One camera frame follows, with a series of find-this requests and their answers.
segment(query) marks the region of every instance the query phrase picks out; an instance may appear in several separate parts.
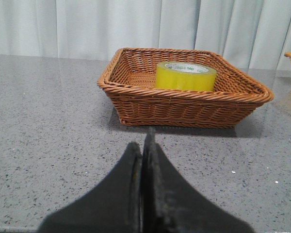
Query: white curtain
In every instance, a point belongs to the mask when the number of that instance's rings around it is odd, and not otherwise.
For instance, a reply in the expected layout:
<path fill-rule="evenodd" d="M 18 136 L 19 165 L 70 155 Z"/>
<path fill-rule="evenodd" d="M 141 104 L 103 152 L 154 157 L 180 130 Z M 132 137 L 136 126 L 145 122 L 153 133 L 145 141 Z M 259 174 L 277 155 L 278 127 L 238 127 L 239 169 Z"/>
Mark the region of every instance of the white curtain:
<path fill-rule="evenodd" d="M 0 54 L 110 60 L 122 47 L 291 70 L 291 0 L 0 0 Z"/>

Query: tape roll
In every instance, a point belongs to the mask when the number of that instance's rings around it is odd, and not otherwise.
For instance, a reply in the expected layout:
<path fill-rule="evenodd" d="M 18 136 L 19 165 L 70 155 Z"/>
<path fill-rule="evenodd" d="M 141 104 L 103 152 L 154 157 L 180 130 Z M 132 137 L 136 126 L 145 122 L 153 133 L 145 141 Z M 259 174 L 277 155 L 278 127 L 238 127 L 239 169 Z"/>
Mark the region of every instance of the tape roll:
<path fill-rule="evenodd" d="M 156 88 L 212 91 L 217 71 L 211 67 L 187 62 L 157 64 Z"/>

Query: tape core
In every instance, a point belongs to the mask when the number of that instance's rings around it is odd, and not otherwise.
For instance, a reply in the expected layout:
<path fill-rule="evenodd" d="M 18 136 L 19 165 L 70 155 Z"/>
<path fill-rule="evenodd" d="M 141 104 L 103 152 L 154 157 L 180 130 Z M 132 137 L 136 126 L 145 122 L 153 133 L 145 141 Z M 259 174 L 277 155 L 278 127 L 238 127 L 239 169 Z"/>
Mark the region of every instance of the tape core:
<path fill-rule="evenodd" d="M 186 73 L 206 73 L 209 70 L 205 67 L 201 67 L 195 64 L 188 63 L 167 63 L 165 67 L 168 69 L 186 72 Z"/>

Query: gray countertop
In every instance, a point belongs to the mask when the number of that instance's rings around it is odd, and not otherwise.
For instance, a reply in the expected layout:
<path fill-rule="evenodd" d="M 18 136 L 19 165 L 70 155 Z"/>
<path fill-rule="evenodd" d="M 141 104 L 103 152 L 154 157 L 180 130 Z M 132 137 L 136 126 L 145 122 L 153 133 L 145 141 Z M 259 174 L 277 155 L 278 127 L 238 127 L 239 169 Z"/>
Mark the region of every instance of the gray countertop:
<path fill-rule="evenodd" d="M 118 121 L 108 62 L 0 55 L 0 232 L 34 232 L 91 190 L 148 127 Z M 291 72 L 245 70 L 275 99 L 234 129 L 156 128 L 178 171 L 258 233 L 291 232 Z"/>

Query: yellow tape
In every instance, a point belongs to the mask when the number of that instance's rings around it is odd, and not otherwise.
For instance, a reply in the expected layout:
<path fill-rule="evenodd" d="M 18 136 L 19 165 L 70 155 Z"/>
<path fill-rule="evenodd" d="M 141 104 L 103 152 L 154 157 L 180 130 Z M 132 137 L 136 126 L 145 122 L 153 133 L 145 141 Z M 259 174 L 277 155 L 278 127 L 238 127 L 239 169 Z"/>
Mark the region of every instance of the yellow tape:
<path fill-rule="evenodd" d="M 217 71 L 211 67 L 187 62 L 157 64 L 156 88 L 212 91 Z"/>

